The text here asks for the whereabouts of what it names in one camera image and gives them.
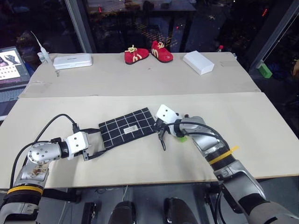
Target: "red baby shoe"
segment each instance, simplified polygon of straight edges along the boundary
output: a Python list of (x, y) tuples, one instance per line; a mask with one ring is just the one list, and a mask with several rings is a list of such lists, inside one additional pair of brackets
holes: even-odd
[(126, 64), (134, 64), (140, 60), (143, 60), (149, 56), (149, 51), (142, 48), (134, 48), (132, 45), (131, 48), (125, 50), (125, 62)]
[(167, 63), (173, 60), (172, 54), (164, 47), (162, 42), (154, 41), (151, 45), (151, 54), (160, 62)]

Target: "white case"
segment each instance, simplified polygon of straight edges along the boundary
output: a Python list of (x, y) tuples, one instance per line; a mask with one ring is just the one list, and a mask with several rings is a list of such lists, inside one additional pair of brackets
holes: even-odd
[(193, 68), (198, 74), (203, 75), (211, 72), (214, 68), (214, 63), (204, 57), (198, 51), (192, 51), (187, 53), (183, 57), (183, 61), (186, 62), (191, 68)]
[(55, 69), (69, 69), (77, 67), (91, 66), (93, 64), (90, 54), (77, 54), (63, 57), (56, 57), (54, 59)]

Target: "table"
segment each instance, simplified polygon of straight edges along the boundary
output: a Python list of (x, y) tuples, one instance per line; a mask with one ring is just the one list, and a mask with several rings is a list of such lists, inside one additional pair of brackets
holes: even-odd
[(229, 52), (203, 53), (214, 70), (200, 76), (173, 54), (171, 63), (152, 55), (133, 65), (124, 54), (92, 54), (93, 65), (60, 70), (43, 63), (32, 76), (21, 98), (83, 96), (158, 96), (202, 93), (260, 92), (248, 73)]
[[(32, 142), (45, 124), (67, 113), (80, 128), (148, 107), (155, 114), (161, 104), (190, 116), (201, 116), (215, 128), (255, 178), (298, 175), (299, 140), (261, 92), (168, 96), (21, 98), (0, 127), (1, 170), (10, 170), (22, 146)], [(72, 134), (67, 119), (59, 118), (41, 140)], [(116, 147), (84, 162), (59, 160), (50, 165), (47, 188), (215, 181), (212, 169), (192, 141), (165, 136), (162, 150), (157, 134)], [(17, 167), (20, 170), (23, 154)], [(8, 188), (10, 172), (2, 172), (0, 188)]]

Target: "green object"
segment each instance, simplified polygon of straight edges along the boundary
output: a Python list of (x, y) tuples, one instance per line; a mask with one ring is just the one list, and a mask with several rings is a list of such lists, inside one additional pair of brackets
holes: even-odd
[(265, 63), (262, 63), (261, 66), (257, 69), (265, 78), (270, 78), (272, 76), (272, 72), (268, 69)]
[(188, 138), (186, 136), (181, 137), (181, 138), (177, 137), (177, 139), (178, 139), (179, 142), (185, 142), (185, 141), (188, 140)]

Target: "yellow tape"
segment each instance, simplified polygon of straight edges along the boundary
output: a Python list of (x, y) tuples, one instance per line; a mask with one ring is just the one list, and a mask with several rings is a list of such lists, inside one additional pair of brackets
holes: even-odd
[(238, 149), (238, 148), (239, 148), (238, 146), (232, 147), (232, 148), (231, 148), (229, 151), (227, 151), (226, 153), (224, 153), (224, 154), (218, 156), (217, 158), (215, 158), (215, 159), (209, 161), (209, 164), (210, 164), (210, 165), (213, 165), (214, 163), (216, 163), (216, 162), (222, 160), (223, 158), (225, 158), (225, 157), (231, 155), (231, 154), (233, 153), (233, 151), (235, 151), (235, 150)]
[(19, 186), (19, 187), (15, 187), (15, 188), (11, 188), (9, 189), (9, 191), (7, 192), (8, 194), (17, 190), (34, 190), (37, 191), (41, 194), (43, 194), (43, 190), (38, 188), (38, 187), (32, 187), (32, 186)]

